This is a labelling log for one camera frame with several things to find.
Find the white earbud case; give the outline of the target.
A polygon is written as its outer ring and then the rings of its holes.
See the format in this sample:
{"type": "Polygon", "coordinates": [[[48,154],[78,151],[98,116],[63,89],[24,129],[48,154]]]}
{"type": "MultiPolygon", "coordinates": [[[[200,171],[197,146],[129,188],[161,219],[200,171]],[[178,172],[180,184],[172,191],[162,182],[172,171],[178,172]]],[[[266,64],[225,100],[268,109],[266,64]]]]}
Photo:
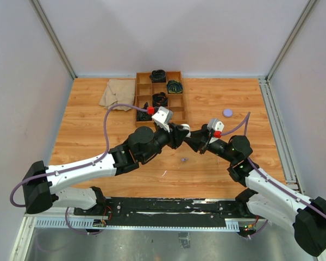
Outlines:
{"type": "Polygon", "coordinates": [[[190,126],[188,124],[182,124],[181,127],[183,130],[188,131],[188,133],[186,134],[186,137],[189,138],[191,136],[190,126]]]}

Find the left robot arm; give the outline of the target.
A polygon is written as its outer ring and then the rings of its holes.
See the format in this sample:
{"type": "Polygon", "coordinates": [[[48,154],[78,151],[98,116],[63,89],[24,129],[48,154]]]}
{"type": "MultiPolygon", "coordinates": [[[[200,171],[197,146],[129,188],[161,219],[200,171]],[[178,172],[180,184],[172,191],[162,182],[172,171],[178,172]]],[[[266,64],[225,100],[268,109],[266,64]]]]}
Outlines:
{"type": "Polygon", "coordinates": [[[42,213],[61,202],[58,194],[66,188],[94,178],[118,176],[147,164],[163,147],[178,148],[190,134],[188,125],[170,123],[168,129],[141,126],[106,154],[65,165],[32,163],[24,177],[23,194],[28,214],[42,213]]]}

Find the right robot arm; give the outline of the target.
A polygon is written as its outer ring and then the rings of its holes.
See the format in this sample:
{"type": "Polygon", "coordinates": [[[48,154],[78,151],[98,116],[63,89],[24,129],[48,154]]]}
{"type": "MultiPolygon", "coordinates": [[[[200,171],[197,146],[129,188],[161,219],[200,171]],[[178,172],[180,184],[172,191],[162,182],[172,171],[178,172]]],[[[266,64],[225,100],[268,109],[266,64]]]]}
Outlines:
{"type": "Polygon", "coordinates": [[[203,125],[184,141],[195,152],[209,151],[229,162],[230,177],[246,187],[236,197],[235,210],[240,217],[258,215],[286,229],[314,257],[326,250],[326,200],[294,191],[266,173],[249,158],[253,150],[245,135],[234,135],[225,142],[219,130],[203,125]]]}

